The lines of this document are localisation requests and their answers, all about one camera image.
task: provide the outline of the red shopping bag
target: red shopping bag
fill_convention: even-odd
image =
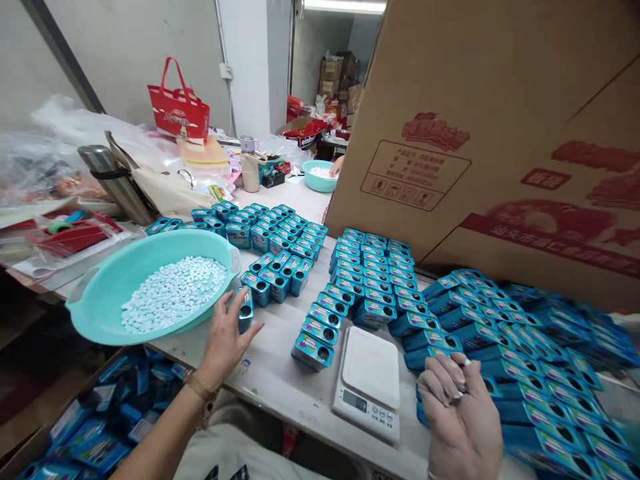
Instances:
[[[165,78],[172,60],[178,68],[182,89],[168,90],[165,88]],[[204,145],[209,134],[209,106],[203,103],[192,89],[187,88],[177,60],[167,57],[165,71],[162,74],[162,84],[159,87],[147,85],[147,88],[158,132]]]

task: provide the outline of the ceiling light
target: ceiling light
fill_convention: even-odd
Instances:
[[[382,15],[386,2],[342,1],[342,0],[305,0],[305,9],[324,10],[345,13],[368,13]]]

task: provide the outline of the table surface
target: table surface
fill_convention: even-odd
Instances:
[[[331,198],[331,194],[309,190],[304,183],[290,182],[272,189],[261,187],[257,193],[237,190],[234,194],[240,207],[260,203],[271,208],[283,203],[294,208],[300,216],[317,223],[322,223]],[[270,303],[267,308],[256,308],[254,320],[264,322],[265,326],[247,350],[244,364],[250,362],[248,368],[238,366],[227,378],[225,387],[347,455],[371,463],[384,473],[402,479],[425,478],[431,432],[416,419],[416,377],[404,366],[402,346],[388,331],[380,330],[376,335],[390,340],[399,348],[399,448],[383,443],[331,411],[344,334],[335,347],[334,364],[319,373],[312,372],[291,357],[291,348],[306,313],[318,292],[329,281],[329,260],[335,242],[335,239],[326,237],[318,261],[299,297],[289,295],[282,304]],[[241,251],[241,256],[243,271],[259,257],[254,250]],[[77,282],[78,279],[56,289],[56,294],[67,298]],[[422,287],[428,282],[428,278],[419,276]],[[240,282],[235,279],[232,287],[238,286]],[[342,332],[351,325],[350,320],[345,320]],[[151,345],[186,365],[196,367],[204,352],[208,328],[208,322],[204,322],[186,333],[161,338]],[[522,462],[506,457],[500,478],[534,479],[535,474]]]

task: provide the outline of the small teal bowl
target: small teal bowl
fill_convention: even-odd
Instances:
[[[140,335],[122,326],[122,304],[158,268],[185,257],[208,257],[227,269],[220,290],[190,316],[173,325]],[[182,333],[211,318],[213,304],[239,273],[242,259],[237,248],[220,235],[184,229],[157,233],[114,253],[86,272],[67,299],[71,322],[84,338],[103,345],[135,345]]]
[[[309,160],[302,164],[302,170],[305,172],[305,185],[311,190],[322,193],[330,193],[334,190],[338,179],[325,179],[311,173],[311,169],[320,167],[330,169],[333,166],[331,162],[326,160]]]

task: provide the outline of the hand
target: hand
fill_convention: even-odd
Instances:
[[[329,170],[329,174],[335,178],[335,176],[340,173],[340,169],[342,168],[342,162],[344,162],[345,160],[345,156],[342,155],[341,157],[336,158],[335,162],[333,162],[333,166],[331,167],[331,170]]]
[[[254,322],[242,335],[238,331],[240,306],[247,290],[248,288],[244,287],[238,292],[228,311],[227,302],[233,295],[232,291],[220,297],[213,308],[213,321],[209,329],[205,354],[200,367],[194,374],[209,390],[215,390],[222,385],[225,378],[242,359],[251,340],[264,326],[264,323]]]
[[[426,359],[425,368],[418,390],[433,429],[429,472],[439,480],[496,480],[503,452],[500,415],[480,376],[480,362],[459,352],[451,358],[439,353]]]

